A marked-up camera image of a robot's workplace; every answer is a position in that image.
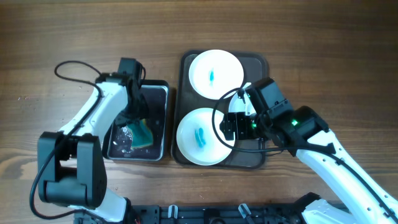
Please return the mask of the green yellow sponge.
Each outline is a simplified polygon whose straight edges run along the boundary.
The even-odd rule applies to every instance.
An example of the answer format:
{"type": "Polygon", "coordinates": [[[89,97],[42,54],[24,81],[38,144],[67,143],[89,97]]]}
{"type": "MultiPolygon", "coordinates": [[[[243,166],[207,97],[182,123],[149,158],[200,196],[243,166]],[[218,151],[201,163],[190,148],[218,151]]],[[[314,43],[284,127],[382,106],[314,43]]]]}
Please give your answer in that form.
{"type": "Polygon", "coordinates": [[[147,125],[146,119],[141,119],[127,125],[131,132],[132,148],[151,146],[154,143],[152,131],[147,125]]]}

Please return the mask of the white plate front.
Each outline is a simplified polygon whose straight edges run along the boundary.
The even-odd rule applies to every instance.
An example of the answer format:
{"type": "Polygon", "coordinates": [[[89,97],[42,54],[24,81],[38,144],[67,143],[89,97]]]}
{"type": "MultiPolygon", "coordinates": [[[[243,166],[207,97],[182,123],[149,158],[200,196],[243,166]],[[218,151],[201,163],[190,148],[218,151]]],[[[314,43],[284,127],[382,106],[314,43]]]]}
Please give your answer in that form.
{"type": "Polygon", "coordinates": [[[215,165],[231,153],[230,147],[223,145],[217,137],[229,146],[235,144],[234,139],[226,140],[219,128],[213,131],[211,119],[220,124],[224,114],[212,112],[211,108],[193,110],[183,117],[177,128],[176,140],[181,153],[190,162],[201,166],[215,165]]]}

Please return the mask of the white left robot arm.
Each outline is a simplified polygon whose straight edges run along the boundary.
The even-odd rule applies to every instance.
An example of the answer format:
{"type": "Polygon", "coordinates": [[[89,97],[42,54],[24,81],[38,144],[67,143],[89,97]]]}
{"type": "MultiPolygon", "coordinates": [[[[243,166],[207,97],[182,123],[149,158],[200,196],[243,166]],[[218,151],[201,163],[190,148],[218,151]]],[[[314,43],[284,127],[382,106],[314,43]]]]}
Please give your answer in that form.
{"type": "Polygon", "coordinates": [[[143,118],[147,105],[138,75],[102,73],[77,115],[58,132],[44,132],[37,146],[38,173],[30,192],[30,209],[40,218],[34,196],[70,208],[101,223],[129,223],[131,203],[107,187],[101,143],[113,124],[143,118]]]}

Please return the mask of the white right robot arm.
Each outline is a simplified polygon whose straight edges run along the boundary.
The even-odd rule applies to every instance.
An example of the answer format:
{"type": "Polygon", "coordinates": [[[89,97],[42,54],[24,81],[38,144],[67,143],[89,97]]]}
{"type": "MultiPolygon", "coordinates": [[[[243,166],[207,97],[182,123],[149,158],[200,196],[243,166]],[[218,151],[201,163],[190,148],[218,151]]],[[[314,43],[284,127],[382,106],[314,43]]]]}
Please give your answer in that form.
{"type": "Polygon", "coordinates": [[[397,200],[383,190],[346,152],[328,124],[302,106],[251,116],[228,113],[215,124],[227,140],[265,138],[273,150],[286,150],[317,173],[348,207],[357,223],[397,223],[397,200]]]}

